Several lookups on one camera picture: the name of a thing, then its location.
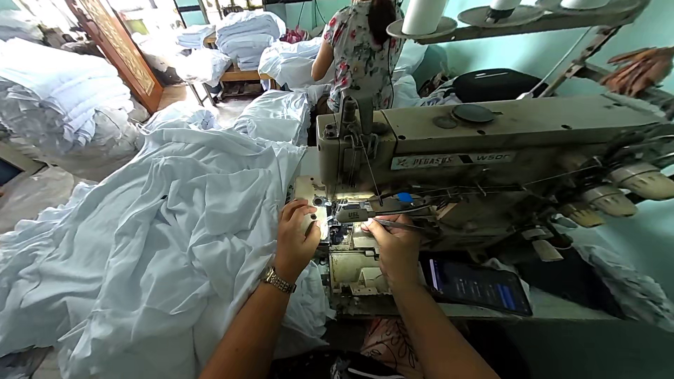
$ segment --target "sewing machine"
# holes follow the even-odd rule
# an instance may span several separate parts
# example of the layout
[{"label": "sewing machine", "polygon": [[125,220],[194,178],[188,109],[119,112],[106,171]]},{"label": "sewing machine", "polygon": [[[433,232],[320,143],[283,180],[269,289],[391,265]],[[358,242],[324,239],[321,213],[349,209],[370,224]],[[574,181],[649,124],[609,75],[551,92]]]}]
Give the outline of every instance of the sewing machine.
[{"label": "sewing machine", "polygon": [[306,225],[321,226],[318,255],[330,261],[333,293],[386,293],[370,270],[378,246],[360,228],[374,215],[406,213],[423,251],[484,252],[519,233],[552,261],[561,256],[546,239],[560,214],[595,227],[606,214],[636,213],[620,188],[674,197],[659,171],[672,163],[674,126],[612,98],[368,104],[346,94],[341,113],[317,118],[319,175],[295,183],[295,195],[319,209]]}]

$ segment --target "hand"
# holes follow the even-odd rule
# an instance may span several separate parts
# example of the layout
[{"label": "hand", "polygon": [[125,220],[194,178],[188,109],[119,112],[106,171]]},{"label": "hand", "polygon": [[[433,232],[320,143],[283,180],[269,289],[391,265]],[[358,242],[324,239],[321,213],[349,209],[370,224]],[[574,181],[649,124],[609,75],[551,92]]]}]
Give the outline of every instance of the hand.
[{"label": "hand", "polygon": [[376,220],[388,220],[401,224],[412,224],[404,214],[377,216],[363,223],[362,230],[370,231],[379,244],[379,267],[388,279],[389,286],[409,287],[419,285],[417,262],[419,261],[420,236],[417,232],[389,227],[387,231]]},{"label": "hand", "polygon": [[311,224],[307,233],[300,230],[305,215],[314,213],[316,208],[309,202],[295,199],[286,204],[278,216],[278,237],[276,242],[276,274],[283,280],[294,283],[316,253],[321,241],[321,228]]}]

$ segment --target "ponytail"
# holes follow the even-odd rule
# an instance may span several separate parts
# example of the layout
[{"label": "ponytail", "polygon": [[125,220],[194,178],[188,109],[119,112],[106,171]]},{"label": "ponytail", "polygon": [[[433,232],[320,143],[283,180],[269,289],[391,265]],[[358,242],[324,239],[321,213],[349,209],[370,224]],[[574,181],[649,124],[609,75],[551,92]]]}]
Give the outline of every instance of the ponytail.
[{"label": "ponytail", "polygon": [[386,28],[393,21],[396,21],[396,6],[392,0],[371,0],[367,23],[376,43],[383,46],[390,38]]}]

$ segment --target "carved wooden door panel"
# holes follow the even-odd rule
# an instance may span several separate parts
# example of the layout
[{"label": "carved wooden door panel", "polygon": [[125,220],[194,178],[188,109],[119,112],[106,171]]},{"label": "carved wooden door panel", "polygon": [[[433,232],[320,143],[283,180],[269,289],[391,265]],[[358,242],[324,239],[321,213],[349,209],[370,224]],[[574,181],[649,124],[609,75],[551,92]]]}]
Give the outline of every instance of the carved wooden door panel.
[{"label": "carved wooden door panel", "polygon": [[163,88],[106,0],[66,0],[82,28],[117,68],[136,98],[154,113]]}]

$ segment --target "wristwatch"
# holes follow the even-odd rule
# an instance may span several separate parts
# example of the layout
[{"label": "wristwatch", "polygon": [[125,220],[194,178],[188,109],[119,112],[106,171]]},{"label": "wristwatch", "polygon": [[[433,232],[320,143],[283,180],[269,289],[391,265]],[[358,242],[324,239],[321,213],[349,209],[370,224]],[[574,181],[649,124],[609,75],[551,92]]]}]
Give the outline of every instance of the wristwatch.
[{"label": "wristwatch", "polygon": [[282,292],[285,293],[293,293],[295,292],[295,289],[297,288],[297,285],[294,283],[289,283],[284,281],[283,279],[280,278],[276,274],[276,268],[273,266],[269,266],[262,270],[262,273],[259,276],[259,279],[265,283],[269,283],[273,285],[274,287],[278,288]]}]

